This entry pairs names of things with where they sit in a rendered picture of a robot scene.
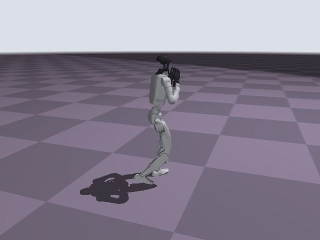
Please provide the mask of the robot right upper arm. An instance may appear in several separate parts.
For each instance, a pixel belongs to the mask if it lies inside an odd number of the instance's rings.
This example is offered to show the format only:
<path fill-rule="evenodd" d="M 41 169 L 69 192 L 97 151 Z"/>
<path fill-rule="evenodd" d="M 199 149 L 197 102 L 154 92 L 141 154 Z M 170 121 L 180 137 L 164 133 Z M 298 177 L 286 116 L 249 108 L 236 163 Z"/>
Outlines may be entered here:
<path fill-rule="evenodd" d="M 171 85 L 171 79 L 169 77 L 166 76 L 162 76 L 161 77 L 161 85 L 164 86 L 165 89 L 165 93 L 167 95 L 167 101 L 169 104 L 173 105 L 174 102 L 172 97 L 173 97 L 173 89 L 172 89 L 172 85 Z"/>

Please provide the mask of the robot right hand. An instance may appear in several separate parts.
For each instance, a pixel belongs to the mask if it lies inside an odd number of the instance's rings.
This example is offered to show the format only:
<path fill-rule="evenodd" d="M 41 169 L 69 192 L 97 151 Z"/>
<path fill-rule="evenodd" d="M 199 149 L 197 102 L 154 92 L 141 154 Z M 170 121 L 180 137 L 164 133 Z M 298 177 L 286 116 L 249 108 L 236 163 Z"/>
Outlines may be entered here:
<path fill-rule="evenodd" d="M 173 73 L 173 72 L 170 70 L 170 72 L 171 72 L 172 75 L 173 75 L 173 79 L 174 79 L 172 86 L 175 87 L 175 86 L 176 86 L 176 83 L 180 83 L 180 82 L 179 82 L 179 79 L 180 79 L 180 70 L 178 70 L 178 69 L 175 68 L 175 67 L 172 67 L 172 69 L 173 69 L 173 71 L 174 71 L 174 73 Z"/>

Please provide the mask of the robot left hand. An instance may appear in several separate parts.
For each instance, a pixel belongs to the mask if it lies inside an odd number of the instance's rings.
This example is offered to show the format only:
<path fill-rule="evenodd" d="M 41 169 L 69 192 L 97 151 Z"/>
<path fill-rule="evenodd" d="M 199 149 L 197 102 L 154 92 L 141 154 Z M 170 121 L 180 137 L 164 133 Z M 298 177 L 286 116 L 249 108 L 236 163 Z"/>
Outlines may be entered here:
<path fill-rule="evenodd" d="M 171 69 L 171 71 L 172 71 L 173 69 Z M 174 70 L 172 71 L 173 72 L 173 74 L 174 74 Z M 171 80 L 171 85 L 172 85 L 172 83 L 173 83 L 173 79 L 174 79 L 174 76 L 172 75 L 172 73 L 170 72 L 169 73 L 169 69 L 168 69 L 168 78 L 170 78 L 170 80 Z"/>

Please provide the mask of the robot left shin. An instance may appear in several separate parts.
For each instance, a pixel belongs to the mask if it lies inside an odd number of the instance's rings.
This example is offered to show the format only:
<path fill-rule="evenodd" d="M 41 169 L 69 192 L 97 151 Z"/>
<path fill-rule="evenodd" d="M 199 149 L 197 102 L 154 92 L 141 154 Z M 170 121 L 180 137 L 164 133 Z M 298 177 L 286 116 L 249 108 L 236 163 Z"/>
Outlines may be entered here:
<path fill-rule="evenodd" d="M 159 153 L 160 153 L 161 151 L 164 151 L 164 149 L 165 149 L 165 148 L 163 148 L 163 147 L 160 146 L 160 142 L 159 142 L 159 146 L 158 146 L 158 148 L 157 148 L 157 155 L 156 155 L 156 156 L 159 157 Z M 160 169 L 161 169 L 161 167 L 158 168 L 156 171 L 159 172 Z"/>

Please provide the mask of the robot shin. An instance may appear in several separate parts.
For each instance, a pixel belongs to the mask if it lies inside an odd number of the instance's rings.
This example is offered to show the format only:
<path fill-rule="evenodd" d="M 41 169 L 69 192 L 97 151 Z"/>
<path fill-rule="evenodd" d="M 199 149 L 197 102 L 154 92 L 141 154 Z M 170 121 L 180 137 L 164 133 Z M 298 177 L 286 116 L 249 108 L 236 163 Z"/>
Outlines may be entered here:
<path fill-rule="evenodd" d="M 168 155 L 166 153 L 162 153 L 160 156 L 155 157 L 153 161 L 150 162 L 148 167 L 140 174 L 140 177 L 144 178 L 145 176 L 162 167 L 168 161 Z"/>
<path fill-rule="evenodd" d="M 159 153 L 160 153 L 161 151 L 164 151 L 164 149 L 165 149 L 165 148 L 163 148 L 163 147 L 160 146 L 160 142 L 159 142 L 159 146 L 158 146 L 158 148 L 157 148 L 157 155 L 156 155 L 156 156 L 159 157 Z M 156 171 L 159 172 L 160 169 L 161 169 L 161 167 L 158 168 Z"/>

